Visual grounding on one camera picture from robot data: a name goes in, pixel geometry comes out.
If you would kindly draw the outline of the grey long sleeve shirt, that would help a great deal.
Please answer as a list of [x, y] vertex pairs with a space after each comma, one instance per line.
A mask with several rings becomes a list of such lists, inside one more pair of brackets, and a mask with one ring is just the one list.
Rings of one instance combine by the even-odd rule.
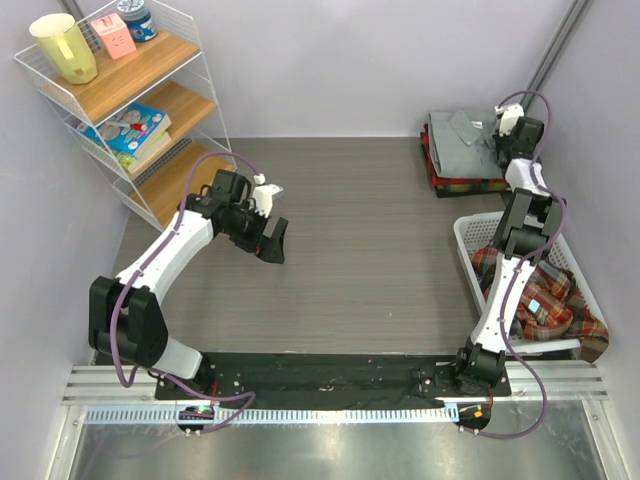
[[436, 174], [450, 179], [501, 179], [492, 137], [495, 125], [496, 117], [490, 110], [430, 112], [429, 149]]

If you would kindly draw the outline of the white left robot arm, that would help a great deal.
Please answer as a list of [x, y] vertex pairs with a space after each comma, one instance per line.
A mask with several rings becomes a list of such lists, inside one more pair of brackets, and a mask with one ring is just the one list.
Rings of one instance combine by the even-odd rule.
[[206, 354], [173, 339], [161, 305], [194, 256], [218, 235], [266, 263], [284, 261], [288, 222], [265, 229], [283, 187], [220, 170], [210, 185], [183, 198], [167, 228], [129, 267], [113, 278], [100, 276], [89, 289], [90, 346], [123, 363], [178, 380], [190, 398], [210, 391], [213, 370]]

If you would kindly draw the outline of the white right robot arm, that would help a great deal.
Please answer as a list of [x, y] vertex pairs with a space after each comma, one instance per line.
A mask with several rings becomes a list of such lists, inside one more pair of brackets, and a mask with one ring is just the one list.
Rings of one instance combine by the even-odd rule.
[[542, 177], [540, 148], [547, 125], [520, 116], [510, 126], [498, 116], [494, 140], [512, 194], [492, 239], [497, 249], [489, 296], [476, 327], [451, 371], [457, 391], [472, 395], [501, 383], [511, 325], [527, 281], [546, 259], [566, 221], [566, 201]]

